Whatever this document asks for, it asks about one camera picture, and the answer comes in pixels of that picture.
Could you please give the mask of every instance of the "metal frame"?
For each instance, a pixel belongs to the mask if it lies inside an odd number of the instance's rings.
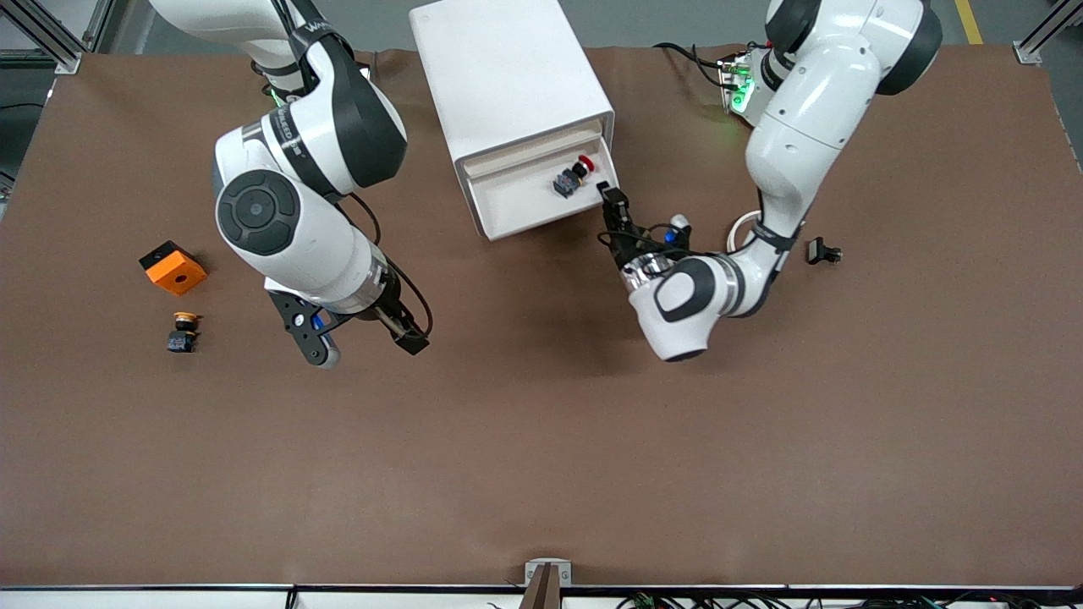
[[[1080,18],[1083,18],[1083,0],[1059,0],[1042,23],[1034,28],[1034,31],[1031,31],[1027,38],[1012,43],[1015,48],[1016,59],[1021,64],[1040,65],[1042,63],[1042,54],[1040,53],[1042,47]]]
[[[38,0],[0,0],[0,14],[56,61],[56,74],[75,74],[89,49]]]

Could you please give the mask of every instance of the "brown tabletop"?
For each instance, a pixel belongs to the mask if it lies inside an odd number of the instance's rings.
[[[720,248],[747,129],[671,53],[588,55],[636,218]],[[417,55],[375,80],[410,147],[365,198],[435,329],[348,324],[328,373],[214,226],[214,140],[270,108],[247,57],[58,79],[0,224],[0,582],[1079,582],[1083,180],[1044,72],[952,47],[876,99],[804,233],[845,260],[677,365],[599,212],[484,241]],[[165,239],[210,270],[181,298],[136,263]]]

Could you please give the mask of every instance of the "gray floor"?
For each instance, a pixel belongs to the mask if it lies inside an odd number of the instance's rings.
[[[406,14],[430,0],[315,0],[355,49],[414,49]],[[587,47],[721,44],[764,38],[767,0],[561,0],[569,21]],[[944,42],[966,42],[953,0],[932,0]],[[1021,38],[1049,10],[1049,0],[974,2],[986,43]],[[192,38],[154,13],[147,0],[130,0],[112,52],[236,53],[233,47]],[[1042,53],[1054,99],[1071,139],[1083,145],[1083,27],[1069,28]],[[42,102],[52,82],[48,69],[0,68],[0,105]],[[37,125],[37,108],[0,111],[0,170],[15,174]]]

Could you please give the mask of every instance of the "black connector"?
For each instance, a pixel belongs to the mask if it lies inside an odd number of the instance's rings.
[[[837,264],[843,259],[843,250],[838,247],[827,247],[823,244],[823,237],[817,237],[809,242],[809,250],[806,259],[809,264],[815,264],[821,260]]]

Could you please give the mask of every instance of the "orange box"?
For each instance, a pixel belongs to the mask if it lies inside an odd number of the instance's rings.
[[[152,283],[177,296],[207,278],[207,271],[171,241],[140,258],[139,263]]]

